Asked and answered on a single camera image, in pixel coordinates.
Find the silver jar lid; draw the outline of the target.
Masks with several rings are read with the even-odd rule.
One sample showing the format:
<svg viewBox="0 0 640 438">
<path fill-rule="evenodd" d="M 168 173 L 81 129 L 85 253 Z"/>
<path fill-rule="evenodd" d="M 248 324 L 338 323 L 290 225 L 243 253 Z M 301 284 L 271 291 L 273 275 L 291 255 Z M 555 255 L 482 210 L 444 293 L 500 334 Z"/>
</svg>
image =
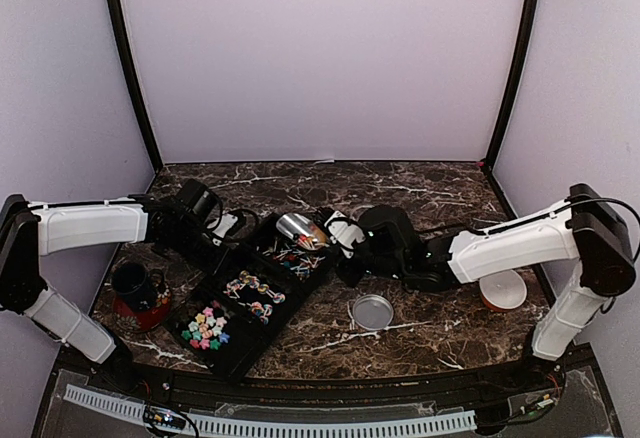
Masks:
<svg viewBox="0 0 640 438">
<path fill-rule="evenodd" d="M 351 308 L 355 323 L 368 330 L 378 331 L 389 326 L 394 318 L 391 303 L 380 295 L 368 294 L 356 299 Z"/>
</svg>

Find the black bin with lollipops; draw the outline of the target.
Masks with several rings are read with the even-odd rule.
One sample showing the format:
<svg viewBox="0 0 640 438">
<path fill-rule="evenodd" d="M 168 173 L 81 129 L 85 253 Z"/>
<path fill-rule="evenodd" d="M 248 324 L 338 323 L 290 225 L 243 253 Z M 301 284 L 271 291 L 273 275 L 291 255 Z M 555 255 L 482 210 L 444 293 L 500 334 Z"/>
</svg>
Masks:
<svg viewBox="0 0 640 438">
<path fill-rule="evenodd" d="M 313 225 L 298 213 L 271 214 L 250 236 L 246 246 L 310 294 L 325 281 L 334 264 L 334 254 L 328 246 L 308 249 L 300 243 L 301 238 L 311 236 L 307 223 Z"/>
</svg>

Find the black bin with small candies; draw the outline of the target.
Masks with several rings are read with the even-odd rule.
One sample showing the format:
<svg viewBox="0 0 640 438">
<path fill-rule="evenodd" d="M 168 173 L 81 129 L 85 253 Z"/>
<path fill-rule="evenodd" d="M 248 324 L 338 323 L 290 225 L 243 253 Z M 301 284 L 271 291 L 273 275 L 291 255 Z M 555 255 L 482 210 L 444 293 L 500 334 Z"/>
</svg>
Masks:
<svg viewBox="0 0 640 438">
<path fill-rule="evenodd" d="M 294 278 L 253 256 L 226 256 L 212 280 L 214 294 L 269 339 L 285 328 L 307 298 Z"/>
</svg>

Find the silver metal scoop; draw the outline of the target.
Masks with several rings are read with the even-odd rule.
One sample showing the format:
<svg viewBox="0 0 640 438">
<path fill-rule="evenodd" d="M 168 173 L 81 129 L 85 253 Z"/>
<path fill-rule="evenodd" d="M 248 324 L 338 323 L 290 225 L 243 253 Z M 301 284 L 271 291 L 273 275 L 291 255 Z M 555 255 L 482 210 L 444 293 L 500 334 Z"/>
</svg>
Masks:
<svg viewBox="0 0 640 438">
<path fill-rule="evenodd" d="M 298 213 L 283 214 L 276 221 L 276 229 L 296 246 L 307 251 L 319 251 L 329 245 L 322 229 Z"/>
</svg>

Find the black bin with flower candies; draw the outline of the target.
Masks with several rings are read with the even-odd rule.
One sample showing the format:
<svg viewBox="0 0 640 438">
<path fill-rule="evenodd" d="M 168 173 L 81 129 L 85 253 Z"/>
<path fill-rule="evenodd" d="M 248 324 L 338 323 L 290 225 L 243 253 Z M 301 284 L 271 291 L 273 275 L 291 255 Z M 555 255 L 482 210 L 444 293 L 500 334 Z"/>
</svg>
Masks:
<svg viewBox="0 0 640 438">
<path fill-rule="evenodd" d="M 169 314 L 165 328 L 227 383 L 241 382 L 269 344 L 260 325 L 224 296 L 189 297 Z"/>
</svg>

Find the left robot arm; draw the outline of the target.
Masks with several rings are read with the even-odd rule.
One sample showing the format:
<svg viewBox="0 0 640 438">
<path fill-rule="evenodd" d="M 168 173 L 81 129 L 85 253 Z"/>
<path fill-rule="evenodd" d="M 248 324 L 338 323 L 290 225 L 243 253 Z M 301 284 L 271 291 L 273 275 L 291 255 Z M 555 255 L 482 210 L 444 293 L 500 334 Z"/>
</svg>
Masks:
<svg viewBox="0 0 640 438">
<path fill-rule="evenodd" d="M 119 356 L 126 346 L 64 296 L 48 277 L 47 264 L 83 251 L 94 254 L 124 244 L 150 244 L 207 270 L 239 224 L 233 212 L 211 218 L 214 206 L 208 197 L 190 206 L 176 198 L 143 194 L 71 203 L 29 201 L 12 194 L 1 206 L 1 308 L 103 365 L 103 379 L 120 394 L 134 393 L 141 373 Z"/>
</svg>

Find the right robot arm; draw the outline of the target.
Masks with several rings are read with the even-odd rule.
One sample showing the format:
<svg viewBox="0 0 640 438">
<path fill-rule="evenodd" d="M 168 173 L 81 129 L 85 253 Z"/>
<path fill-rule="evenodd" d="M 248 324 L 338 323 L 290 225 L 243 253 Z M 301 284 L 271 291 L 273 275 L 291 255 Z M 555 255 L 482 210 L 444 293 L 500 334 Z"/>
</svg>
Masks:
<svg viewBox="0 0 640 438">
<path fill-rule="evenodd" d="M 565 199 L 528 216 L 483 229 L 442 227 L 429 239 L 421 239 L 404 209 L 389 205 L 356 220 L 333 214 L 324 226 L 346 255 L 339 275 L 349 285 L 372 274 L 440 293 L 500 272 L 574 261 L 563 291 L 531 333 L 530 354 L 511 368 L 511 384 L 530 392 L 547 378 L 548 361 L 558 360 L 605 303 L 636 281 L 639 248 L 615 210 L 623 204 L 579 183 Z"/>
</svg>

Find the pile of flower candies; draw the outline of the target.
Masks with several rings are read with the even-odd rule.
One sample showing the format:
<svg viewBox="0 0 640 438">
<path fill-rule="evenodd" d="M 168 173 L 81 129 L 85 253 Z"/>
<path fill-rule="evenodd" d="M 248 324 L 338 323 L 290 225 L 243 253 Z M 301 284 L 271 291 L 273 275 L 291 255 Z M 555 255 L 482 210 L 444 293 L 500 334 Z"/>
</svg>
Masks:
<svg viewBox="0 0 640 438">
<path fill-rule="evenodd" d="M 179 337 L 191 348 L 200 351 L 219 351 L 229 345 L 230 317 L 220 303 L 214 301 L 191 317 L 179 329 Z"/>
</svg>

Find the dark blue mug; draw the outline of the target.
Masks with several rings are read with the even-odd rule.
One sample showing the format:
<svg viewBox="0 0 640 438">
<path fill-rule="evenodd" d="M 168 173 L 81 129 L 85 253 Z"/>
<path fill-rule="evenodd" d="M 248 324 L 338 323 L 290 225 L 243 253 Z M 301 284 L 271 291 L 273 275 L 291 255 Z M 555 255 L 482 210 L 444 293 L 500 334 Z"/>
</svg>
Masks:
<svg viewBox="0 0 640 438">
<path fill-rule="evenodd" d="M 111 286 L 133 312 L 151 310 L 166 291 L 161 270 L 148 269 L 136 262 L 127 262 L 118 267 L 112 274 Z"/>
</svg>

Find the red floral saucer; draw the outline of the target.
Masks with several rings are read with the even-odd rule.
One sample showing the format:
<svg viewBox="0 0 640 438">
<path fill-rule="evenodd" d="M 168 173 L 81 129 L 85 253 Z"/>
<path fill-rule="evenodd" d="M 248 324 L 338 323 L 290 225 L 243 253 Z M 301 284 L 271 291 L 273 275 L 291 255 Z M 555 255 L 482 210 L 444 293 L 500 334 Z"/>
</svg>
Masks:
<svg viewBox="0 0 640 438">
<path fill-rule="evenodd" d="M 116 294 L 112 312 L 116 326 L 123 331 L 145 333 L 159 326 L 168 316 L 172 292 L 166 284 L 153 285 L 149 293 Z"/>
</svg>

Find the pile of lollipops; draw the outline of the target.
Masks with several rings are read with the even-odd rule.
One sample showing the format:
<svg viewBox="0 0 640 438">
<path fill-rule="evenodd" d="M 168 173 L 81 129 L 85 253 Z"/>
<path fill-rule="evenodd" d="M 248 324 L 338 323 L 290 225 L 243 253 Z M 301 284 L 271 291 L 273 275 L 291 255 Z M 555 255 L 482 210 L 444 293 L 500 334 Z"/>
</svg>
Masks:
<svg viewBox="0 0 640 438">
<path fill-rule="evenodd" d="M 275 238 L 260 254 L 283 267 L 300 282 L 307 281 L 326 260 L 323 254 L 309 252 L 280 238 Z"/>
</svg>

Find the black front rail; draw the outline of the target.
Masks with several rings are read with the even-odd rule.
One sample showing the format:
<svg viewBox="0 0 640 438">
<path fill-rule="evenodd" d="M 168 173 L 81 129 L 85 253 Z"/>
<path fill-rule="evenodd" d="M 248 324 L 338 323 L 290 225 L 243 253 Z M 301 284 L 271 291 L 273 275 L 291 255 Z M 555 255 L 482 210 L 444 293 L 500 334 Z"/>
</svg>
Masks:
<svg viewBox="0 0 640 438">
<path fill-rule="evenodd" d="M 162 404 L 212 409 L 222 403 L 291 407 L 347 407 L 433 401 L 440 407 L 489 406 L 515 393 L 506 380 L 517 362 L 462 371 L 404 378 L 364 380 L 279 380 L 246 378 L 239 384 L 219 381 L 210 373 L 187 372 L 136 363 Z"/>
</svg>

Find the left black frame post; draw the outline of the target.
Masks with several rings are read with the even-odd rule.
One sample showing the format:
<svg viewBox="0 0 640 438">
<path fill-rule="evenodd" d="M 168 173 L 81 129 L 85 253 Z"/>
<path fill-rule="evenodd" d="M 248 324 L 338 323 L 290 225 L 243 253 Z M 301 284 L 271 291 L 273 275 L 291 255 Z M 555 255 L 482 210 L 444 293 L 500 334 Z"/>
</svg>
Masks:
<svg viewBox="0 0 640 438">
<path fill-rule="evenodd" d="M 112 32 L 120 61 L 121 70 L 129 94 L 132 109 L 136 119 L 144 148 L 152 169 L 158 173 L 164 163 L 155 138 L 151 120 L 142 93 L 139 77 L 134 62 L 133 52 L 125 22 L 122 0 L 106 0 L 111 22 Z"/>
</svg>

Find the black frame post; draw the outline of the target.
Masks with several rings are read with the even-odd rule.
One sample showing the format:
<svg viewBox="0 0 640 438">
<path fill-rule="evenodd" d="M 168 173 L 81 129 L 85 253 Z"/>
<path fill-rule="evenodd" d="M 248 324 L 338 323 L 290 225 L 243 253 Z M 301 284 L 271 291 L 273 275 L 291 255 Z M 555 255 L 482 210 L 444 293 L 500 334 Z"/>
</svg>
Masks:
<svg viewBox="0 0 640 438">
<path fill-rule="evenodd" d="M 139 77 L 134 62 L 133 52 L 125 22 L 122 0 L 106 0 L 111 22 L 112 32 L 120 61 L 121 70 L 129 94 L 132 109 L 136 119 L 144 148 L 152 169 L 158 173 L 164 163 L 155 138 L 151 120 L 142 93 Z"/>
<path fill-rule="evenodd" d="M 506 137 L 525 67 L 537 5 L 538 0 L 523 0 L 518 31 L 504 93 L 493 132 L 489 140 L 486 155 L 482 159 L 482 169 L 487 176 L 493 174 L 493 169 L 498 161 L 499 154 Z"/>
</svg>

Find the right black frame post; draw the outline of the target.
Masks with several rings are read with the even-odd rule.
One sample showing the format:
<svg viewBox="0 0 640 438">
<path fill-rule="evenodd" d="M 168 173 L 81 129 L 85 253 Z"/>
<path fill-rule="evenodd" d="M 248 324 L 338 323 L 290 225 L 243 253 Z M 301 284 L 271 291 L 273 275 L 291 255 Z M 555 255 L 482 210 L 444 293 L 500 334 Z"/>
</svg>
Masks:
<svg viewBox="0 0 640 438">
<path fill-rule="evenodd" d="M 504 93 L 493 132 L 489 140 L 486 155 L 482 159 L 482 169 L 487 176 L 493 174 L 493 169 L 498 161 L 499 154 L 506 137 L 525 67 L 537 5 L 538 0 L 523 0 L 518 31 Z"/>
</svg>

